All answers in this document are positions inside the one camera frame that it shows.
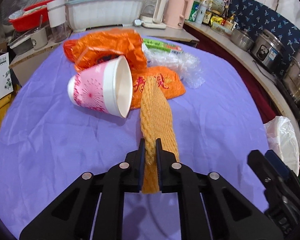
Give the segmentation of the orange foam net sleeve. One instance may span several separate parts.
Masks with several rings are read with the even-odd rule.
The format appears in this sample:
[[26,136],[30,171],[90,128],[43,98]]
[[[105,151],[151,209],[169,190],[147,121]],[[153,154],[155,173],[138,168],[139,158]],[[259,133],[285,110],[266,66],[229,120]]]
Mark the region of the orange foam net sleeve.
[[159,192],[156,140],[161,139],[162,149],[171,152],[179,161],[179,151],[170,105],[154,77],[146,79],[141,97],[140,126],[145,140],[145,171],[143,194]]

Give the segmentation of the pink paper cup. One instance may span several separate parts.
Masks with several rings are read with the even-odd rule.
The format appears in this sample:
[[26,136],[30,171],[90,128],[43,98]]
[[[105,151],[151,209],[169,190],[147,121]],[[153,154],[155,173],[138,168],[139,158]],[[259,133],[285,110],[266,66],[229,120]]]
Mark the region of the pink paper cup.
[[133,96],[129,64],[121,55],[85,69],[69,80],[67,91],[76,106],[126,118]]

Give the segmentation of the orange printed plastic bag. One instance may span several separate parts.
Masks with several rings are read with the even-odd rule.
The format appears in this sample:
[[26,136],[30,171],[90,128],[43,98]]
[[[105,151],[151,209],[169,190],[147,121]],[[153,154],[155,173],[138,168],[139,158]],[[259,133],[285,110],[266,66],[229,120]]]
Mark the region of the orange printed plastic bag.
[[186,92],[179,75],[167,67],[155,66],[146,69],[132,70],[133,96],[130,109],[140,108],[142,92],[148,77],[155,78],[157,86],[163,92],[166,99],[179,97]]

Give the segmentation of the clear plastic wrap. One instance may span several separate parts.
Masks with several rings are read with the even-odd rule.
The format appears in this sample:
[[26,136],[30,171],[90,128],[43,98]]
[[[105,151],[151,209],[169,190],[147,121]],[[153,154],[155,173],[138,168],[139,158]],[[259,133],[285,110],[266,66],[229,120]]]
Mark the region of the clear plastic wrap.
[[199,88],[204,82],[204,70],[200,65],[200,59],[190,53],[173,53],[159,49],[142,49],[147,66],[163,66],[175,71],[183,83],[189,88]]

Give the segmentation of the red-orange plastic bag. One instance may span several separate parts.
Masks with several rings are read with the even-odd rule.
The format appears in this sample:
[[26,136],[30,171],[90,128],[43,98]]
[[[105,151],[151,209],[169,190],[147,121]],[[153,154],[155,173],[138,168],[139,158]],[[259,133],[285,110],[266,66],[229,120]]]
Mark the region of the red-orange plastic bag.
[[97,64],[124,56],[131,70],[147,68],[142,37],[133,29],[114,28],[89,33],[63,44],[66,58],[81,72]]

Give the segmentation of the green toothpaste box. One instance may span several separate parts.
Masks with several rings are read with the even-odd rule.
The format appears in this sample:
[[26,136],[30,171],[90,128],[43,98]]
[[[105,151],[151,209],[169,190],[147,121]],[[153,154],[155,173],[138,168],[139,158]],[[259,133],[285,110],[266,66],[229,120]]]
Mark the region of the green toothpaste box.
[[183,53],[183,50],[180,46],[162,42],[162,41],[158,41],[158,40],[153,40],[150,38],[143,38],[143,44],[148,49],[165,51],[167,53],[173,53],[173,54],[177,54],[177,55]]

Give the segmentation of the white lined trash bin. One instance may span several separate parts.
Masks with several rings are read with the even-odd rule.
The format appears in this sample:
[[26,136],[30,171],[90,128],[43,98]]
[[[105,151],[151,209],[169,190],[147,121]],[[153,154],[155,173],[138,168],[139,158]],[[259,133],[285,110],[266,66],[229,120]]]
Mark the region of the white lined trash bin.
[[299,145],[291,121],[285,116],[275,116],[273,120],[264,124],[264,129],[269,148],[298,176]]

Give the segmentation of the purple tablecloth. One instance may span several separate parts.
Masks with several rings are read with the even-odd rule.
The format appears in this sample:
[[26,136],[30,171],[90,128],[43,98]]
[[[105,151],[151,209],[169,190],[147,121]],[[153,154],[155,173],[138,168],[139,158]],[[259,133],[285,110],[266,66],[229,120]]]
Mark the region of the purple tablecloth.
[[[198,173],[218,172],[264,211],[264,187],[247,165],[250,151],[268,150],[253,98],[230,63],[196,48],[184,51],[199,58],[205,81],[169,101],[180,161]],[[76,107],[67,93],[74,74],[58,47],[1,124],[0,219],[15,237],[83,172],[106,172],[138,148],[139,110],[122,119]]]

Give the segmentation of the black induction cooker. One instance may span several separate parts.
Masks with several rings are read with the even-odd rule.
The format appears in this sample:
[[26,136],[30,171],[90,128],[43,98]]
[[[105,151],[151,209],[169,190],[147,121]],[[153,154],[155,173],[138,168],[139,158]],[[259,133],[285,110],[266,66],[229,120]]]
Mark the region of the black induction cooker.
[[297,106],[291,95],[289,94],[288,90],[285,88],[283,83],[279,80],[276,75],[273,75],[274,83],[277,89],[280,91],[284,99],[286,100],[287,104],[289,105],[290,109],[292,110],[296,120],[300,120],[300,108]]

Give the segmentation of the large steel steamer pot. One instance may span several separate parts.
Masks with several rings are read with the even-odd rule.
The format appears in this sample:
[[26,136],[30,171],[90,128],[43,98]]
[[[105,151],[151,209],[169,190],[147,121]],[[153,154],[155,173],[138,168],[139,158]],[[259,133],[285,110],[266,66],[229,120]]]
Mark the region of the large steel steamer pot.
[[294,102],[300,106],[300,47],[291,57],[290,65],[283,78],[283,84]]

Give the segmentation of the green white cardboard box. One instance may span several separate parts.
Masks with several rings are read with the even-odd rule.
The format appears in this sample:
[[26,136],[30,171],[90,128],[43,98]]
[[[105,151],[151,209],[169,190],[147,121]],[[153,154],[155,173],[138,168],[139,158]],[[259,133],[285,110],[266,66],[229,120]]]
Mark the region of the green white cardboard box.
[[13,92],[9,54],[0,55],[0,99]]

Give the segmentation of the steel rice cooker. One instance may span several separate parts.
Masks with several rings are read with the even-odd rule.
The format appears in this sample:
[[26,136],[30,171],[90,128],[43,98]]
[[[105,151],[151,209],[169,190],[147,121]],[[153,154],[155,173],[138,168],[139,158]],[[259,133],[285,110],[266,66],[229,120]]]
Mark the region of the steel rice cooker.
[[270,73],[279,65],[284,52],[282,42],[267,29],[259,33],[250,50],[251,56]]

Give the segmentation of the red counter skirt cloth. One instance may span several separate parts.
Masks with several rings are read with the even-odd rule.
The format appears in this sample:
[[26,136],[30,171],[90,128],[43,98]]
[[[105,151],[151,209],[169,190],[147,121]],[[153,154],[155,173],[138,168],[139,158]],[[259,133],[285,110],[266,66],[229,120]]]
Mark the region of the red counter skirt cloth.
[[254,78],[249,70],[247,70],[245,66],[243,66],[243,64],[241,64],[233,56],[233,53],[228,52],[217,42],[211,40],[211,38],[195,30],[193,27],[184,25],[183,28],[199,40],[196,48],[221,57],[235,68],[235,70],[243,80],[245,86],[247,87],[251,97],[253,98],[253,101],[264,124],[273,120],[275,116],[280,115],[277,107],[274,105],[266,90]]

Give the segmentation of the small steel pot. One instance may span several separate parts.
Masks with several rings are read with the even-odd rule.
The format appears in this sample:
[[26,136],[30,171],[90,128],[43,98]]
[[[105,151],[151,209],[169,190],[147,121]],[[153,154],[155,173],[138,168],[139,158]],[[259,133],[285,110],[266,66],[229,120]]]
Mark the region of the small steel pot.
[[249,36],[248,30],[234,29],[230,41],[243,51],[248,51],[254,45],[253,39]]

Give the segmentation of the small grey mug pot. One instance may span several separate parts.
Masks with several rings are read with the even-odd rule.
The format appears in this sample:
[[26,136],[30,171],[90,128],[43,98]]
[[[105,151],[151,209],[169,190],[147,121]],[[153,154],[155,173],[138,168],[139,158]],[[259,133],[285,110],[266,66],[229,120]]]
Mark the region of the small grey mug pot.
[[31,49],[38,50],[48,43],[45,27],[37,27],[27,31],[20,37],[11,41],[8,46],[16,55],[21,55]]

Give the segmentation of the dark soy sauce bottle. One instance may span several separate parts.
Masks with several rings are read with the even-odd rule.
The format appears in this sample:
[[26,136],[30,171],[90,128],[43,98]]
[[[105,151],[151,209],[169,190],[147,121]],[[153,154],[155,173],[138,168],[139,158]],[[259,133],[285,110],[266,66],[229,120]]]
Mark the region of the dark soy sauce bottle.
[[204,14],[204,18],[203,18],[203,21],[202,21],[202,24],[204,25],[208,25],[209,22],[210,22],[210,19],[211,19],[211,16],[212,16],[212,6],[213,6],[213,3],[210,2],[206,11],[205,11],[205,14]]

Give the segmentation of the white bottle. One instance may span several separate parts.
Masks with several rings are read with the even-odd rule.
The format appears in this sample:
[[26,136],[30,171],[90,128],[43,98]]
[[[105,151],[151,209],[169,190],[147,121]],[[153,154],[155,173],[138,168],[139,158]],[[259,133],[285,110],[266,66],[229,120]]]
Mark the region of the white bottle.
[[195,23],[202,24],[206,10],[207,10],[207,4],[201,3],[197,12]]

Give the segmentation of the red plastic basin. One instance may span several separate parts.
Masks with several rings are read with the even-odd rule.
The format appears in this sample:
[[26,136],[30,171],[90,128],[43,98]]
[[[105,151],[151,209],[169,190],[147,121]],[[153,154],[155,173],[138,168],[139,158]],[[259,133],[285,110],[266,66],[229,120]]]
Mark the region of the red plastic basin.
[[13,25],[18,32],[28,31],[39,27],[49,21],[47,3],[53,0],[41,1],[23,9],[24,14],[16,19],[9,19],[8,22]]

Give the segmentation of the navy floral backsplash cloth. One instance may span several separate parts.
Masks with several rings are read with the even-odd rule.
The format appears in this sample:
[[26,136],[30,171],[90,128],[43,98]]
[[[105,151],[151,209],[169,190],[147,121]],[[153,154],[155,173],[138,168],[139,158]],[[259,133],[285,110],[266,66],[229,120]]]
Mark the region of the navy floral backsplash cloth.
[[230,0],[229,14],[235,14],[239,29],[246,29],[253,40],[265,29],[274,34],[284,45],[283,61],[291,62],[300,47],[300,30],[289,20],[255,0]]

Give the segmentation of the white cup jar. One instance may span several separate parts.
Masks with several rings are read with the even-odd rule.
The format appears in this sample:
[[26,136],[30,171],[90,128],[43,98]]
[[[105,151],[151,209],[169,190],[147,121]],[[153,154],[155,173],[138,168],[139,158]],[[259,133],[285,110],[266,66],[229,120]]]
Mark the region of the white cup jar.
[[65,0],[47,3],[47,12],[54,42],[61,42],[67,38]]

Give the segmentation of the pink electric kettle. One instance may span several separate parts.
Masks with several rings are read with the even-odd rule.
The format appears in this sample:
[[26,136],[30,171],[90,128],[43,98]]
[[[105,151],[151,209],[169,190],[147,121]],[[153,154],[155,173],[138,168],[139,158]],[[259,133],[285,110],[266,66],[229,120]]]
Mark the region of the pink electric kettle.
[[168,0],[163,16],[163,22],[169,28],[182,29],[190,15],[194,0]]

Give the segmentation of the green tin can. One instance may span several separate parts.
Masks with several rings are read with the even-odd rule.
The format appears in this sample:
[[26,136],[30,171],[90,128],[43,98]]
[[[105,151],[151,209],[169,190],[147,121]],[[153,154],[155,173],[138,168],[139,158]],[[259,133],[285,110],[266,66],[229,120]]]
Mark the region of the green tin can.
[[194,22],[196,20],[199,7],[200,7],[200,1],[194,1],[190,11],[189,21]]

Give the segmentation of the dish rack with grey lid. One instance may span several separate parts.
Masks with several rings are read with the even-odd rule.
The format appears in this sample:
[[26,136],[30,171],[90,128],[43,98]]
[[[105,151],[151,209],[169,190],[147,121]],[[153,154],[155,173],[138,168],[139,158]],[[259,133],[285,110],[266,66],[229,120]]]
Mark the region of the dish rack with grey lid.
[[68,0],[68,18],[74,32],[86,29],[132,25],[139,18],[144,0]]

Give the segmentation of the white glass kettle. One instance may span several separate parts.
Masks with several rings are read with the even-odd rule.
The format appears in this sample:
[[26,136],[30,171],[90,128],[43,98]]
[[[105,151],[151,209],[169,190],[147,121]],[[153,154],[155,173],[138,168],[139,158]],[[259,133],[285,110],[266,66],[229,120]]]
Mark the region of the white glass kettle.
[[166,29],[162,22],[167,0],[144,0],[140,12],[141,25],[148,29]]

